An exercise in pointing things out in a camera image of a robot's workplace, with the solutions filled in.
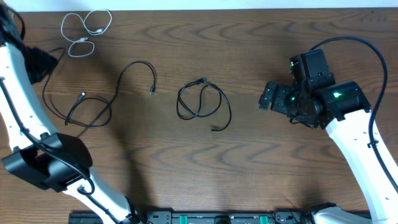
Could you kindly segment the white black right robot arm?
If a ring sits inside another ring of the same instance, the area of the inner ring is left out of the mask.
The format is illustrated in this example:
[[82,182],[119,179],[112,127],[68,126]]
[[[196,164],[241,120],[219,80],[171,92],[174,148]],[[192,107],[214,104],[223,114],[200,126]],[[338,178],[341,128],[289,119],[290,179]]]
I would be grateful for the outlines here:
[[309,98],[302,90],[269,82],[259,107],[287,115],[292,124],[324,129],[343,153],[371,215],[364,218],[324,204],[312,212],[313,223],[397,223],[397,164],[355,82],[317,89]]

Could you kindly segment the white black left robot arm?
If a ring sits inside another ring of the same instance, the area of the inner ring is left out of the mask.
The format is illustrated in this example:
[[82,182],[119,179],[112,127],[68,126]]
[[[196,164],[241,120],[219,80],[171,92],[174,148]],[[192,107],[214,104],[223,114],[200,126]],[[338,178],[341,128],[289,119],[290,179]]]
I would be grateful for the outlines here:
[[42,190],[75,197],[103,223],[140,223],[127,197],[95,172],[83,141],[61,134],[45,113],[32,85],[51,76],[59,60],[26,47],[12,13],[1,5],[1,115],[12,150],[2,160],[6,170]]

